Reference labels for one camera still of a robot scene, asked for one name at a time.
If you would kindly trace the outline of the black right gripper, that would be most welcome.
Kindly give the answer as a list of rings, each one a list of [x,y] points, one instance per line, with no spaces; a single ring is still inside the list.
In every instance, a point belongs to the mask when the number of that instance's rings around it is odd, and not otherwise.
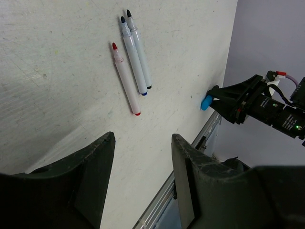
[[[305,139],[305,111],[262,76],[222,88],[216,85],[207,95],[218,99],[210,107],[232,124],[242,124],[250,116],[292,138]]]

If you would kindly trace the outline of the blue cap white marker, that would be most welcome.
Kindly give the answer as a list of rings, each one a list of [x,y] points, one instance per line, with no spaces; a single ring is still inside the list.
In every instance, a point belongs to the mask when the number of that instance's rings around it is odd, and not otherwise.
[[[126,51],[128,53],[128,57],[130,60],[130,64],[132,67],[133,75],[138,87],[139,94],[141,94],[142,96],[146,96],[148,93],[148,89],[146,86],[141,63],[137,53],[135,41],[128,27],[127,21],[123,16],[121,16],[121,30],[122,30],[123,41],[125,44]]]

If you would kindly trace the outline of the red cap white marker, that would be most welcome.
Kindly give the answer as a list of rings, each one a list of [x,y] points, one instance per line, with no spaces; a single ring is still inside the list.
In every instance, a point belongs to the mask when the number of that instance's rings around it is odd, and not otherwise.
[[[140,105],[137,99],[136,91],[133,87],[132,77],[128,73],[127,65],[116,43],[112,43],[112,53],[114,58],[114,63],[119,74],[121,83],[125,90],[131,111],[134,115],[139,116],[141,114]]]

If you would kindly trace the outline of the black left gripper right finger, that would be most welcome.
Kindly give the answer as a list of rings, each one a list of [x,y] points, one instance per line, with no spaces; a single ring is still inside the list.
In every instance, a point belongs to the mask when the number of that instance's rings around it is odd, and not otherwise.
[[[179,134],[172,136],[174,153],[188,162],[192,207],[178,205],[185,229],[304,228],[303,166],[233,169],[201,154]]]

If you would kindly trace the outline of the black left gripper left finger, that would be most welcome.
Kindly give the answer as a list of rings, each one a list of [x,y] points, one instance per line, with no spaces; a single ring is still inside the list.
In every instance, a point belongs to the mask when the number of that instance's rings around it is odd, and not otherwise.
[[[98,229],[112,170],[115,136],[33,172],[0,176],[3,229]]]

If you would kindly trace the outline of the black cap silver pen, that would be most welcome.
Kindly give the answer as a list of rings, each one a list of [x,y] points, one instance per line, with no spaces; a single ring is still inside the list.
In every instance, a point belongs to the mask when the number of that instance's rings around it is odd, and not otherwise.
[[[151,75],[150,75],[150,71],[149,71],[149,66],[148,66],[148,62],[147,62],[147,58],[146,58],[146,54],[144,52],[144,47],[143,47],[143,43],[142,43],[142,39],[141,39],[141,34],[140,31],[138,29],[138,27],[135,24],[135,21],[132,17],[132,14],[130,12],[130,10],[126,10],[126,15],[127,15],[127,24],[128,27],[131,31],[131,34],[133,35],[134,41],[135,41],[135,46],[137,49],[137,53],[139,56],[139,60],[140,60],[140,64],[142,67],[142,71],[143,71],[143,75],[145,78],[145,82],[146,82],[146,87],[147,89],[151,89],[152,88],[152,79],[151,79]]]

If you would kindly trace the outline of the light blue cap black highlighter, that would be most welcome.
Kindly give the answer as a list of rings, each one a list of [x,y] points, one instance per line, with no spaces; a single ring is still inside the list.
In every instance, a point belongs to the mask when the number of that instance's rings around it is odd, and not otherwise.
[[[213,102],[213,97],[210,95],[207,95],[201,102],[201,109],[202,110],[207,110],[207,108],[211,105]]]

